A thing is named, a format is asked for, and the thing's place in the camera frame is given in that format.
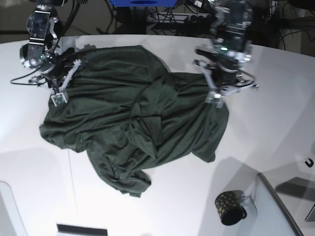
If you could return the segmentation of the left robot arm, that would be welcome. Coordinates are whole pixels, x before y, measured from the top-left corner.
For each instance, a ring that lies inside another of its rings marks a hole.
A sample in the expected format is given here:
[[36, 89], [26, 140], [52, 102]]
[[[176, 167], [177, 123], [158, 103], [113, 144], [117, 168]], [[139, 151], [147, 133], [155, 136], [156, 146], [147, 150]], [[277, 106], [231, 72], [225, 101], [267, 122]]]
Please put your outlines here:
[[213, 48], [210, 52], [196, 49], [207, 61], [196, 59], [193, 63], [200, 67], [209, 88], [205, 102], [221, 108], [227, 96], [259, 87], [256, 77], [244, 70], [252, 59], [252, 42], [247, 37], [252, 7], [245, 0], [207, 0], [205, 6], [212, 17]]

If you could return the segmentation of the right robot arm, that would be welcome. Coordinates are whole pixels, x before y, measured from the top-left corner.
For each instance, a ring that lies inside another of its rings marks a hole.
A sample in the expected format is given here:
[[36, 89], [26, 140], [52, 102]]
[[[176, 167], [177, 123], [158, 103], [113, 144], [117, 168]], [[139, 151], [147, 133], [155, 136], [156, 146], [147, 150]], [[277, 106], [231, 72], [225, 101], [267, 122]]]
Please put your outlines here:
[[27, 86], [47, 89], [55, 106], [69, 100], [66, 88], [82, 61], [75, 57], [75, 49], [60, 49], [61, 38], [72, 25], [80, 6], [86, 1], [74, 0], [68, 19], [63, 23], [56, 7], [64, 0], [36, 0], [36, 8], [28, 17], [29, 42], [20, 48], [22, 65], [31, 69]]

